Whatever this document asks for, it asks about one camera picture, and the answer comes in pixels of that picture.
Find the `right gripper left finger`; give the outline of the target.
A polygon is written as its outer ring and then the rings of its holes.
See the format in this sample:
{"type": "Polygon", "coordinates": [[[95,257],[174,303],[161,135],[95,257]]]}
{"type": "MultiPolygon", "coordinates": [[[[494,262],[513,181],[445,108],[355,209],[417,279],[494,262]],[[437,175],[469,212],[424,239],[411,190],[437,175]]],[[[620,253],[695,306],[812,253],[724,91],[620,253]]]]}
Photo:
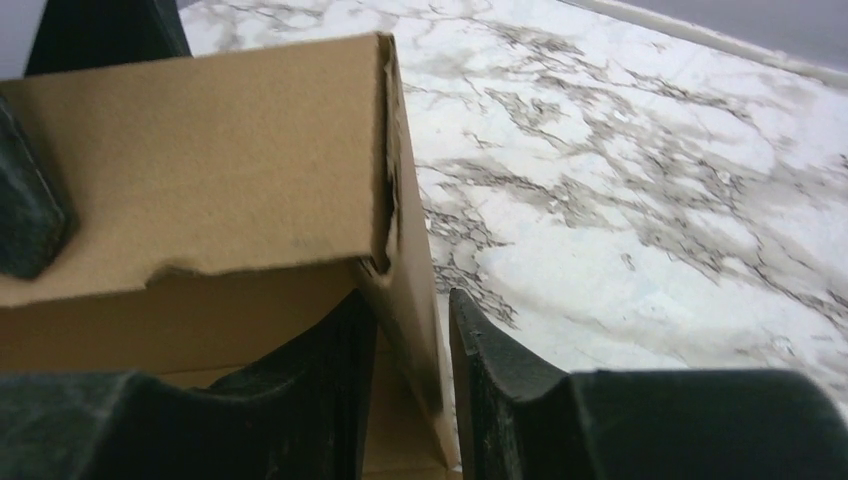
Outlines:
{"type": "Polygon", "coordinates": [[[377,320],[358,291],[206,388],[139,372],[5,374],[5,479],[358,479],[377,320]]]}

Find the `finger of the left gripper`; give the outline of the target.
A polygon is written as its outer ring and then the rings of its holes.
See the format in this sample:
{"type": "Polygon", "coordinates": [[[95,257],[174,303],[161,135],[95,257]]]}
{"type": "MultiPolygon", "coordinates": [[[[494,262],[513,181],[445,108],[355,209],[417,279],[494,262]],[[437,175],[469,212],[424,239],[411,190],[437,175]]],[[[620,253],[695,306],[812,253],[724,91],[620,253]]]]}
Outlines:
{"type": "Polygon", "coordinates": [[[49,0],[24,74],[191,55],[174,0],[49,0]]]}
{"type": "Polygon", "coordinates": [[[70,201],[60,177],[32,146],[10,103],[1,101],[1,273],[31,280],[70,236],[70,201]]]}

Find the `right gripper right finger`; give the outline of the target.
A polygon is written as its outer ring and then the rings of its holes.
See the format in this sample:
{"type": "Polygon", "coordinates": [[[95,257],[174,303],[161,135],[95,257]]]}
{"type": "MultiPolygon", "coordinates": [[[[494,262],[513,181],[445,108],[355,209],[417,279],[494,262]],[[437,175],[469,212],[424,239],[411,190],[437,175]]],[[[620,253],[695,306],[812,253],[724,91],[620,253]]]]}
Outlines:
{"type": "Polygon", "coordinates": [[[843,479],[847,427],[789,370],[565,372],[449,295],[467,479],[843,479]]]}

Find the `brown cardboard box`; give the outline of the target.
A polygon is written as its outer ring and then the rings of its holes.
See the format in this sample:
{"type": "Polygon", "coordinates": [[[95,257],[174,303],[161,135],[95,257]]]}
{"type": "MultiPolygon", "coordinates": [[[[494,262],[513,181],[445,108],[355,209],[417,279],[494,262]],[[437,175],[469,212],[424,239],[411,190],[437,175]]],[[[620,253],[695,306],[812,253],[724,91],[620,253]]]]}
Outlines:
{"type": "Polygon", "coordinates": [[[394,38],[9,80],[75,234],[1,282],[5,372],[201,386],[361,291],[384,332],[368,479],[453,479],[448,367],[394,38]]]}

